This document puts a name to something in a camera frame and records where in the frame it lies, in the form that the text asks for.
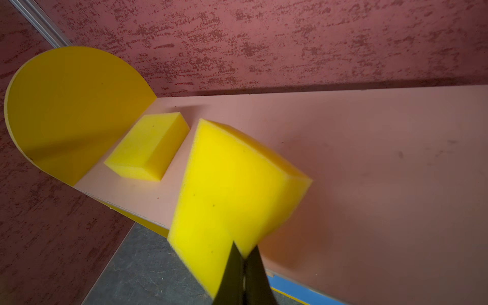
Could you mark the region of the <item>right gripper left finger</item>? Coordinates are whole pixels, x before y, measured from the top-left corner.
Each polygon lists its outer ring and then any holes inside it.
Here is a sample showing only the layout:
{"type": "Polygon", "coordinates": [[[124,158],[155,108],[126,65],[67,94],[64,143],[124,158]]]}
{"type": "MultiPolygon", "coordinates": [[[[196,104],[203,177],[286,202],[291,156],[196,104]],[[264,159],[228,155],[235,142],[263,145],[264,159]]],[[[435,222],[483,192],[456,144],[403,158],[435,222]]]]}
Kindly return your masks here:
{"type": "Polygon", "coordinates": [[[244,267],[244,259],[237,246],[233,244],[213,305],[244,304],[244,267]]]}

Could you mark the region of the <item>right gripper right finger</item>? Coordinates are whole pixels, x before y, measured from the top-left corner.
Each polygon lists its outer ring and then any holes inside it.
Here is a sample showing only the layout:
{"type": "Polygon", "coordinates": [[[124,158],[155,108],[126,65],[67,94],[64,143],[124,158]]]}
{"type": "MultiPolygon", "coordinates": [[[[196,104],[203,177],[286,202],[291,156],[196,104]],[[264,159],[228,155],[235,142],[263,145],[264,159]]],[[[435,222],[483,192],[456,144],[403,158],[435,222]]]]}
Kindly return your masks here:
{"type": "Polygon", "coordinates": [[[244,260],[243,299],[243,303],[247,305],[278,305],[258,246],[244,260]]]}

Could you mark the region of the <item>bright yellow sponge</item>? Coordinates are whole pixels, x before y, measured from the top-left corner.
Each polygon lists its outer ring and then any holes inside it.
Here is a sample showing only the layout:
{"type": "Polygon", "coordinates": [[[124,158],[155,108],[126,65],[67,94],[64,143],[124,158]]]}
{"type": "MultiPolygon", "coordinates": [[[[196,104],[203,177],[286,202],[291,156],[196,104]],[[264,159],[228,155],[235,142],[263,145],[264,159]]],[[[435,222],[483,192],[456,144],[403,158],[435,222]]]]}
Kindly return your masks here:
{"type": "Polygon", "coordinates": [[[249,256],[295,211],[311,178],[229,125],[198,122],[168,240],[210,297],[232,246],[249,256]]]}
{"type": "Polygon", "coordinates": [[[159,182],[189,131],[180,112],[147,114],[124,136],[104,164],[124,178],[159,182]]]}

